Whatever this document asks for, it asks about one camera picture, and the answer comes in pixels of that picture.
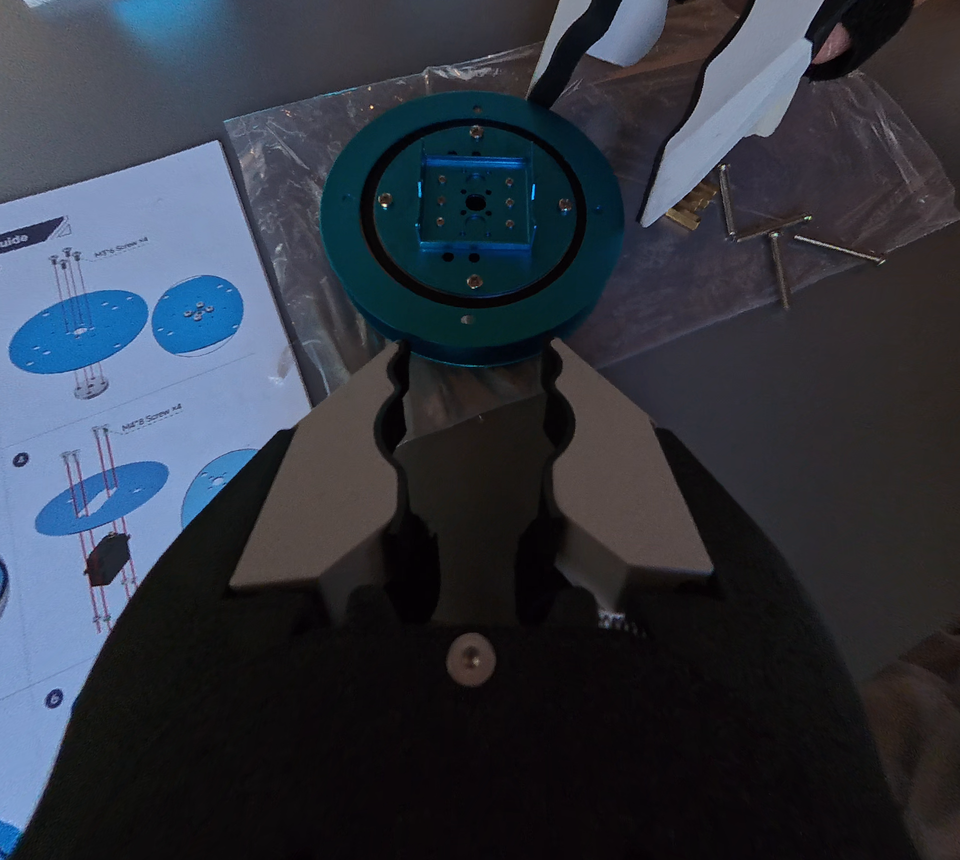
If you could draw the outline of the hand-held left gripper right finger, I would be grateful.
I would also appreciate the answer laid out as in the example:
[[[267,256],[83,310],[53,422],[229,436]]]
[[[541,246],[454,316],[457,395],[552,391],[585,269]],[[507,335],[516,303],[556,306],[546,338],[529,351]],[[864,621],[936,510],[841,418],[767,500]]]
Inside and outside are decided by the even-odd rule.
[[[649,416],[559,340],[541,367],[553,450],[517,549],[519,621],[540,624],[572,587],[607,611],[707,590],[714,565]]]

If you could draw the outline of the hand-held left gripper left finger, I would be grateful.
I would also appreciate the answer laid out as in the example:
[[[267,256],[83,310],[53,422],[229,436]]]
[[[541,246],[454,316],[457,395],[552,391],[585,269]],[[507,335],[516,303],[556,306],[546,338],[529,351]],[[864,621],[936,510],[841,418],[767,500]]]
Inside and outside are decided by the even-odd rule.
[[[407,344],[388,344],[297,424],[231,589],[311,585],[341,622],[350,593],[374,584],[403,621],[431,618],[438,543],[411,510],[394,456],[409,361]]]

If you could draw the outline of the large clear plastic bag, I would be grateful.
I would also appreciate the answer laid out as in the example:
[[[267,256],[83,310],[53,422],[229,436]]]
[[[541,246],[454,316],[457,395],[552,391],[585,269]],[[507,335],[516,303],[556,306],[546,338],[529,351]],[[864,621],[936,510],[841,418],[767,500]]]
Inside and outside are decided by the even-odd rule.
[[[626,233],[602,299],[566,340],[599,369],[774,301],[773,265],[759,240],[726,245],[718,203],[697,232],[635,221],[654,153],[686,109],[703,61],[733,15],[716,0],[668,11],[654,49],[618,68],[585,59],[554,110],[606,156],[622,192]],[[358,131],[402,103],[448,91],[523,97],[540,43],[224,123],[248,213],[292,338],[309,396],[320,402],[383,348],[347,299],[319,230],[325,181]],[[929,144],[864,72],[804,79],[775,132],[727,156],[735,224],[810,215],[813,236],[884,254],[958,219],[954,187]]]

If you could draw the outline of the round bearing with blue bracket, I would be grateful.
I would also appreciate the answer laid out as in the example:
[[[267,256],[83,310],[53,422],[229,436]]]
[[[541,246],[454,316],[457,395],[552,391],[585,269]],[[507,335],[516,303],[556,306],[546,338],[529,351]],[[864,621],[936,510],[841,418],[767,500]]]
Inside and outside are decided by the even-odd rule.
[[[478,117],[394,141],[364,189],[367,244],[415,294],[484,307],[555,277],[582,239],[583,192],[530,130]]]

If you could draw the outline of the grey desk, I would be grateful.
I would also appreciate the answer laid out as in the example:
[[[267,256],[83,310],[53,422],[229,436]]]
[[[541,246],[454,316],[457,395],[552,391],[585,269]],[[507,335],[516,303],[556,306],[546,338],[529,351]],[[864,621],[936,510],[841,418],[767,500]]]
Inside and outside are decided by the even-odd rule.
[[[558,1],[2,0],[2,202],[542,46]],[[628,593],[638,635],[599,628],[583,580],[519,619],[557,390],[531,433],[461,423],[423,460],[467,549],[505,550],[506,620],[403,620],[378,580],[346,620],[315,581],[231,593],[281,473],[306,473],[294,537],[327,482],[294,456],[306,421],[268,421],[108,638],[23,857],[914,858],[855,682],[958,618],[958,221],[888,265],[613,368],[716,558]]]

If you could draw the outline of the assembly manual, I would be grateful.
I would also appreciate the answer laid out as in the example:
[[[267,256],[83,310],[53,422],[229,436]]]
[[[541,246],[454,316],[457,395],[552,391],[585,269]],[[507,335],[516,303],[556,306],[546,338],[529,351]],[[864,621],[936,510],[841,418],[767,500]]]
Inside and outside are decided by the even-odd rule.
[[[139,583],[309,402],[219,144],[1,227],[5,855]]]

